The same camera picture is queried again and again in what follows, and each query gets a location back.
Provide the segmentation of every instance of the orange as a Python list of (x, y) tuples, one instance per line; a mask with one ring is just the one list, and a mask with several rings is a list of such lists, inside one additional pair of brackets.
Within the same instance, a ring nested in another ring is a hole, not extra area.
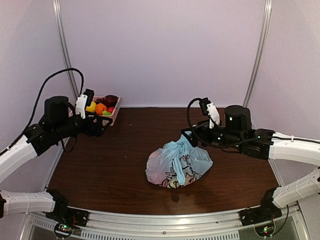
[(107, 111), (107, 110), (108, 110), (108, 108), (103, 103), (99, 103), (95, 107), (95, 113), (98, 115), (102, 115), (102, 112)]

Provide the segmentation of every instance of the wooden table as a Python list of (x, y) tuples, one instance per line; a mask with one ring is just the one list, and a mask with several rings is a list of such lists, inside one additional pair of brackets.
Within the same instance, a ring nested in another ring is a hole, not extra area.
[[(205, 119), (199, 108), (191, 114), (194, 123)], [(212, 147), (206, 150), (214, 164), (199, 181), (180, 189), (149, 183), (149, 154), (178, 140), (186, 127), (185, 108), (122, 108), (102, 137), (79, 136), (75, 150), (62, 155), (49, 189), (63, 194), (71, 207), (183, 215), (256, 206), (266, 190), (278, 186), (268, 161)], [(73, 144), (69, 141), (66, 148)]]

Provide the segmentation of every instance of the white wall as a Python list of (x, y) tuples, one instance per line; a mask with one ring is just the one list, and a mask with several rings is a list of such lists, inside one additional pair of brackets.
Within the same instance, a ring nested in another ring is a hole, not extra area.
[[(43, 81), (64, 64), (52, 0), (2, 0), (0, 9), (0, 149), (4, 149), (29, 121)], [(34, 122), (43, 114), (44, 100), (55, 95), (74, 101), (66, 74), (45, 86)], [(58, 149), (23, 165), (0, 189), (43, 191)], [(22, 220), (20, 214), (0, 219), (0, 239), (17, 239)]]
[(264, 1), (63, 0), (71, 63), (122, 106), (242, 104)]
[[(320, 139), (320, 3), (273, 1), (266, 49), (249, 104), (259, 128)], [(288, 184), (316, 167), (291, 161), (277, 166)], [(320, 196), (300, 201), (312, 239), (319, 239)]]

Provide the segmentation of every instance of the green fruit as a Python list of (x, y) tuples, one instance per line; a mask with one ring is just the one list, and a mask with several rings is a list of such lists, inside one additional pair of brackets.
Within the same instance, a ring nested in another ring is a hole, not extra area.
[(102, 112), (102, 115), (103, 115), (103, 116), (110, 116), (110, 115), (111, 115), (111, 112), (103, 111), (103, 112)]

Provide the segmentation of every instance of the plastic bag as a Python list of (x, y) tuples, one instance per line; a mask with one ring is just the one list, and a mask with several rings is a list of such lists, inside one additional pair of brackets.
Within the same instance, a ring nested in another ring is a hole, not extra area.
[(151, 153), (145, 174), (149, 182), (177, 189), (199, 180), (213, 165), (206, 150), (193, 147), (185, 136)]

